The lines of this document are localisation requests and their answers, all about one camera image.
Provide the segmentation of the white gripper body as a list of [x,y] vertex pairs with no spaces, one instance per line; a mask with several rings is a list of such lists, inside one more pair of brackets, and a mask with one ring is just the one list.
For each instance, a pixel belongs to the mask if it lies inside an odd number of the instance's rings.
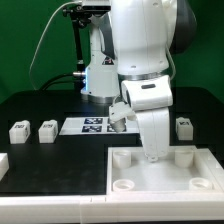
[[140,138],[146,157],[164,157],[168,153],[170,120],[167,107],[136,113]]

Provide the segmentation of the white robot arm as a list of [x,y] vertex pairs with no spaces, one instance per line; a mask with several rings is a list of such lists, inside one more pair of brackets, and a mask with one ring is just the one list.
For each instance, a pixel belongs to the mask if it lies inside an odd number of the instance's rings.
[[187,0],[82,0],[90,15],[91,60],[82,96],[109,103],[117,132],[137,122],[144,153],[156,161],[167,154],[168,107],[173,104],[171,53],[192,42],[196,19]]

